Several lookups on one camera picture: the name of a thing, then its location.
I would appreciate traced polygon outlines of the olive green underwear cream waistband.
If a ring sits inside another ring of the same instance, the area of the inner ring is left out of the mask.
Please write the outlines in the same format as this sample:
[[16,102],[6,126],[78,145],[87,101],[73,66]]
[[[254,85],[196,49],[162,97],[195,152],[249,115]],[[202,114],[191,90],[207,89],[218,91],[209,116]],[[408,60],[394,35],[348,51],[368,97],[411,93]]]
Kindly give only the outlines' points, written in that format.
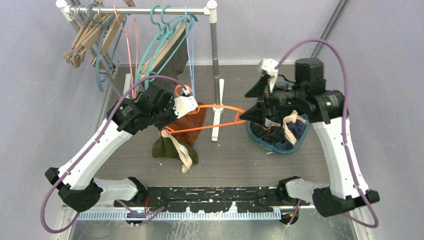
[[181,172],[183,174],[191,171],[192,166],[199,163],[199,155],[192,145],[178,140],[166,130],[159,132],[157,139],[151,148],[154,159],[169,158],[181,161]]

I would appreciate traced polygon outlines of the navy underwear cream waistband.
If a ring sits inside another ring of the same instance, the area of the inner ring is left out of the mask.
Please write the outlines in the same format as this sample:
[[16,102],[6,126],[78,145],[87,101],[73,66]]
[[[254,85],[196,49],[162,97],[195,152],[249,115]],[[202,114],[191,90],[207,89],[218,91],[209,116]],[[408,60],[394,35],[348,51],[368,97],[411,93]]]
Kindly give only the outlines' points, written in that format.
[[284,129],[285,142],[276,143],[273,146],[282,151],[290,151],[295,148],[297,141],[305,132],[308,121],[293,110],[290,115],[287,115],[282,120]]

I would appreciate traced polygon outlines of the dark grey underwear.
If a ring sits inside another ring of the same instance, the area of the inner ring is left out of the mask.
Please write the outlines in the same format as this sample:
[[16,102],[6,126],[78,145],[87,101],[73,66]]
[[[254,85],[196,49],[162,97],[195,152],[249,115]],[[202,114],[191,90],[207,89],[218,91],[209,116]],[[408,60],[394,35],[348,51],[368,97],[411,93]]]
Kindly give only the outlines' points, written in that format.
[[140,62],[136,82],[153,75],[177,78],[183,73],[188,63],[185,18],[179,17],[170,27],[163,26]]

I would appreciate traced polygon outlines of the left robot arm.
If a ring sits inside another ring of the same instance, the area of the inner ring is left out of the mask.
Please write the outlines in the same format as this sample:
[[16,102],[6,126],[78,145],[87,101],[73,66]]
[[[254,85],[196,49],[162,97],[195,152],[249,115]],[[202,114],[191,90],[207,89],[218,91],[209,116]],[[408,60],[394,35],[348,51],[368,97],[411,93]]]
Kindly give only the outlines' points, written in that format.
[[135,99],[125,97],[107,113],[100,128],[76,156],[60,168],[49,168],[45,176],[51,184],[57,185],[63,203],[78,213],[108,201],[141,206],[147,198],[147,190],[137,178],[105,180],[94,176],[137,132],[148,126],[160,129],[176,120],[175,96],[169,91],[154,88],[138,93]]

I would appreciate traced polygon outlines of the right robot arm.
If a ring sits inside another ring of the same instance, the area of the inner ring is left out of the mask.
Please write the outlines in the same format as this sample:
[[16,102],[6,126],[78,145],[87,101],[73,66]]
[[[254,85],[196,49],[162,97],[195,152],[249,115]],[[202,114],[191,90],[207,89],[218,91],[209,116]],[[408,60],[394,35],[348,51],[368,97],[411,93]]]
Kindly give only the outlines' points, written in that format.
[[313,204],[323,217],[343,214],[380,201],[380,194],[364,180],[351,144],[346,98],[328,90],[324,64],[318,58],[295,62],[295,80],[278,83],[279,64],[271,58],[259,62],[260,78],[245,93],[255,104],[240,115],[249,135],[273,152],[297,150],[309,128],[321,144],[329,183],[292,176],[280,180],[276,195],[283,205],[295,200]]

